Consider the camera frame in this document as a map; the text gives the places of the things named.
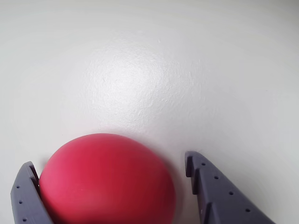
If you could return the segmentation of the blue grey gripper finger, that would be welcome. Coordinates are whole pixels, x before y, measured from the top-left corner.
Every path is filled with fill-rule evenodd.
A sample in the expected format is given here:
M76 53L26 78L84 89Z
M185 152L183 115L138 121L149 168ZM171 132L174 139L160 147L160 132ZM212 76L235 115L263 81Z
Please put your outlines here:
M39 177L31 161L19 169L10 196L16 224L54 224L41 200Z
M202 154L185 153L185 172L197 196L202 224L274 223Z

